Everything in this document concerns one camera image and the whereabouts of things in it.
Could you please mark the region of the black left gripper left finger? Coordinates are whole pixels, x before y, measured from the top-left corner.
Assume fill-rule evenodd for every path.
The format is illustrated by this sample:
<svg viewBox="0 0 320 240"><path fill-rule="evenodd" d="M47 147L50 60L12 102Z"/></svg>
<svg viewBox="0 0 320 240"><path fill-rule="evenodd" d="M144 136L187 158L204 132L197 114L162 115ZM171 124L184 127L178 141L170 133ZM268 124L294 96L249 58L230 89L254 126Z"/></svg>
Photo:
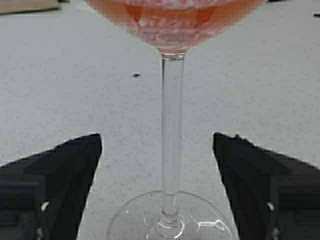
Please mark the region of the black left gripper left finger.
<svg viewBox="0 0 320 240"><path fill-rule="evenodd" d="M1 239L76 239L101 154L94 133L3 165Z"/></svg>

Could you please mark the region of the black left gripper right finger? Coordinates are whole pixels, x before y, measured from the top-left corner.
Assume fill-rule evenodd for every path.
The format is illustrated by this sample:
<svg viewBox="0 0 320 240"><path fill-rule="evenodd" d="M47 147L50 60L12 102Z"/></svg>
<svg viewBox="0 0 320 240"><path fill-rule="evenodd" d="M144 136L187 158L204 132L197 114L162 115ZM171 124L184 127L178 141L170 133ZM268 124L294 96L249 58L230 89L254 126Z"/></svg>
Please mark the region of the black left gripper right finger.
<svg viewBox="0 0 320 240"><path fill-rule="evenodd" d="M320 170L236 135L212 150L241 240L317 240Z"/></svg>

